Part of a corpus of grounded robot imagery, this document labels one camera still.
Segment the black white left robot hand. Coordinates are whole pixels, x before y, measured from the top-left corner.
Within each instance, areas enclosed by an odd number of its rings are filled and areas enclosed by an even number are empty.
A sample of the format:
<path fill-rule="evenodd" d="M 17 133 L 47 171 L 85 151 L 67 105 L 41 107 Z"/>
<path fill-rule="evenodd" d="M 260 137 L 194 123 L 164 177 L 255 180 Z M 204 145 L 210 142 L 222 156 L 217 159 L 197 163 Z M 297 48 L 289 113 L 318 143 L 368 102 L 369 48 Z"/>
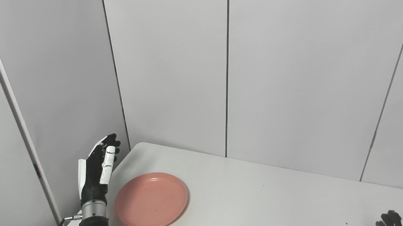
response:
<path fill-rule="evenodd" d="M 101 183 L 103 175 L 103 162 L 107 154 L 107 147 L 115 147 L 115 153 L 120 152 L 121 142 L 117 140 L 117 134 L 107 135 L 98 141 L 92 148 L 87 159 L 79 160 L 78 186 L 81 206 L 86 202 L 100 200 L 107 204 L 106 194 L 108 193 L 108 183 Z"/>

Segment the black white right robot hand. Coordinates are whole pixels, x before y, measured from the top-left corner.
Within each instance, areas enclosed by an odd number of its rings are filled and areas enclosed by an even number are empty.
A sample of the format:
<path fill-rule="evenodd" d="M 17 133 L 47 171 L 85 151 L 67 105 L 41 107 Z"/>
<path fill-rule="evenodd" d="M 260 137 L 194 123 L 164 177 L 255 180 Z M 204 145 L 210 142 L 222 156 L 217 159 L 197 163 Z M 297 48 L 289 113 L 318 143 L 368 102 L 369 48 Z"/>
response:
<path fill-rule="evenodd" d="M 395 210 L 389 210 L 381 214 L 381 220 L 376 221 L 375 226 L 403 226 L 403 219 Z"/>

